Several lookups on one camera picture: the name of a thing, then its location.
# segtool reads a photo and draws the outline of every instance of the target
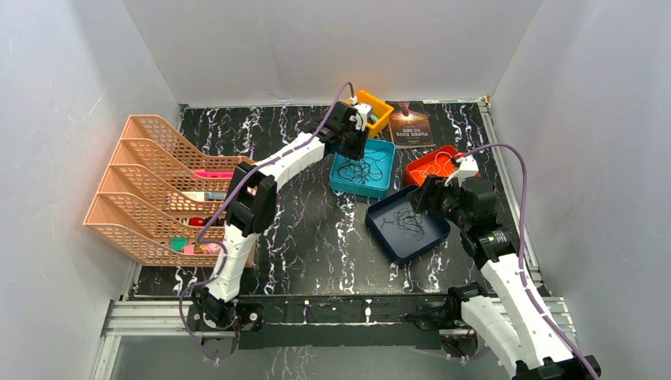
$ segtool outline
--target mesh basket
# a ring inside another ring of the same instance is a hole
[[[217,157],[204,154],[160,116],[128,117],[121,139],[151,140],[155,146],[160,147],[168,156],[174,158],[175,161],[180,162],[189,170],[205,169],[207,171],[233,172],[241,161],[252,162],[244,156]],[[141,158],[157,160],[162,158],[161,154],[157,155],[155,148],[140,151],[145,152],[141,154]]]
[[[185,226],[132,194],[97,194],[85,224],[142,265],[213,267],[217,263],[217,255],[185,255],[170,249],[170,238],[192,241],[200,227]],[[222,240],[223,230],[212,227],[206,237]]]
[[[210,180],[185,179],[191,182],[187,188],[208,188]],[[172,217],[206,218],[212,216],[222,205],[221,201],[199,202],[185,196],[171,184],[141,165],[110,165],[103,177],[100,192],[128,192],[135,194],[158,210]]]
[[[100,182],[84,225],[143,265],[214,266],[217,255],[185,255],[171,238],[193,242],[201,227],[177,219],[212,216],[221,202],[199,202],[182,192],[227,192],[230,179],[193,170],[233,172],[247,157],[212,157],[198,151],[159,116],[130,116]],[[206,237],[222,240],[223,227]]]
[[[247,157],[220,157],[222,166],[215,171],[233,172],[241,162],[253,163]],[[164,181],[181,192],[227,192],[230,179],[204,178],[192,172],[181,161],[161,148],[155,141],[148,139],[121,139],[112,156],[111,165],[142,165],[154,172]]]

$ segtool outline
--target white wall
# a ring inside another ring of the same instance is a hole
[[[123,0],[180,103],[492,94],[540,0]]]
[[[131,113],[178,106],[120,0],[0,2],[0,378],[89,378],[131,261],[82,221]]]
[[[668,378],[669,99],[671,3],[574,0],[543,2],[492,100],[541,271],[605,378]]]

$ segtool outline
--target black marble tabletop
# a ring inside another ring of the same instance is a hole
[[[435,148],[398,149],[388,195],[403,188],[405,166],[443,145],[464,152],[488,143],[475,103],[423,104],[410,109],[427,114]],[[180,131],[206,154],[246,155],[261,161],[292,141],[308,124],[318,124],[324,106],[187,108]],[[389,140],[385,129],[381,139]],[[494,160],[476,154],[480,172],[495,182],[499,221],[513,218]],[[396,265],[364,224],[366,209],[377,202],[333,192],[333,157],[312,165],[284,186],[272,227],[259,238],[254,268],[246,269],[241,295],[398,295],[445,293],[449,287],[485,283],[452,226],[448,239],[408,264]],[[211,268],[143,267],[131,289],[133,298],[175,297]]]

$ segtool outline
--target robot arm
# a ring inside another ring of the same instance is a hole
[[[473,327],[511,378],[544,379],[552,373],[556,377],[550,378],[584,379],[586,369],[544,320],[554,322],[533,282],[529,279],[524,287],[520,281],[514,234],[496,220],[494,185],[483,177],[469,177],[474,174],[472,157],[458,158],[454,164],[458,169],[452,176],[429,176],[408,198],[415,212],[447,218],[457,225],[464,250],[500,297],[510,323],[496,313],[477,284],[450,289],[450,317]],[[535,298],[542,313],[529,297]],[[598,369],[593,356],[588,360]]]
[[[236,318],[235,302],[245,262],[256,239],[275,220],[277,191],[303,169],[331,153],[359,160],[368,137],[366,104],[334,105],[328,121],[313,139],[313,132],[302,132],[269,158],[235,169],[226,195],[226,232],[222,250],[206,287],[194,290],[194,304],[219,328],[229,328]]]
[[[305,145],[302,148],[294,151],[292,154],[282,158],[282,154],[284,152],[300,146],[302,143],[308,141],[310,136],[311,134],[301,133],[291,144],[285,146],[279,152],[264,160],[265,162],[270,162],[272,161],[272,158],[280,157],[280,159],[275,163],[265,166],[259,170],[259,173],[265,176],[265,178],[275,179],[276,190],[279,190],[284,184],[286,184],[292,177],[299,174],[303,169],[324,158],[325,145],[318,139],[314,139],[308,145]],[[261,191],[264,191],[264,196],[274,195],[267,194],[265,189],[260,189],[259,184],[256,184],[256,190],[253,188],[243,190],[243,192],[247,192],[247,194],[243,194],[243,197],[254,196],[252,193],[257,196],[262,196]],[[234,212],[229,213],[231,218],[228,215],[226,217],[226,221],[229,222],[229,224],[226,226],[226,234],[224,236],[224,246],[226,247],[227,254],[219,254],[217,264],[214,267],[214,273],[219,272],[218,269],[221,267],[221,265],[224,263],[226,263],[226,265],[221,270],[221,274],[208,286],[210,293],[216,299],[220,299],[223,302],[230,301],[240,292],[240,277],[242,276],[242,271],[245,268],[247,256],[249,256],[249,251],[252,249],[254,244],[256,244],[256,239],[259,237],[260,233],[263,232],[252,232],[247,234],[247,236],[244,236],[243,230],[241,228],[236,226],[236,224],[230,224],[232,217],[235,216]],[[261,218],[274,218],[275,205],[273,204],[272,208],[270,208],[270,204],[268,204],[264,210],[261,210],[261,212],[267,214],[267,216],[258,215]]]

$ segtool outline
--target book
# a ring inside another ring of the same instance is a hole
[[[429,116],[423,113],[421,102],[391,103],[394,111],[389,116],[392,142],[399,149],[436,146],[431,135]]]

